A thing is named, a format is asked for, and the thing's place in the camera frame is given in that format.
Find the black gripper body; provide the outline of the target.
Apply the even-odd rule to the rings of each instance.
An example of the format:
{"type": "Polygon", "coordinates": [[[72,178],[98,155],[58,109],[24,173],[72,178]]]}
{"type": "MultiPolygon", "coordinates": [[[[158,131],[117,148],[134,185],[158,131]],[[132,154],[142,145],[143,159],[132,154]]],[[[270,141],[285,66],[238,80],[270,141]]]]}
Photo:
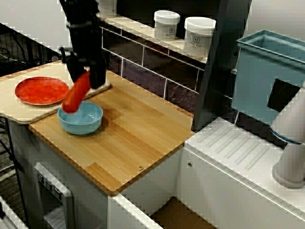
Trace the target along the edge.
{"type": "Polygon", "coordinates": [[[101,49],[101,30],[95,22],[67,23],[71,47],[60,47],[62,62],[69,69],[105,68],[105,57],[101,49]]]}

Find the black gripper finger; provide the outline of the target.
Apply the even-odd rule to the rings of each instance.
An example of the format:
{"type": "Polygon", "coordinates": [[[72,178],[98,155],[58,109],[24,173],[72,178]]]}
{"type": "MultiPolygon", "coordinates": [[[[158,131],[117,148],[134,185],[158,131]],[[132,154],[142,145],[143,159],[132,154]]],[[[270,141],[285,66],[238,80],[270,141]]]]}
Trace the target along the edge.
{"type": "Polygon", "coordinates": [[[73,82],[76,82],[77,79],[86,72],[84,67],[78,63],[69,63],[68,71],[73,82]]]}
{"type": "Polygon", "coordinates": [[[90,65],[90,84],[92,89],[97,89],[106,81],[105,63],[96,62],[90,65]]]}

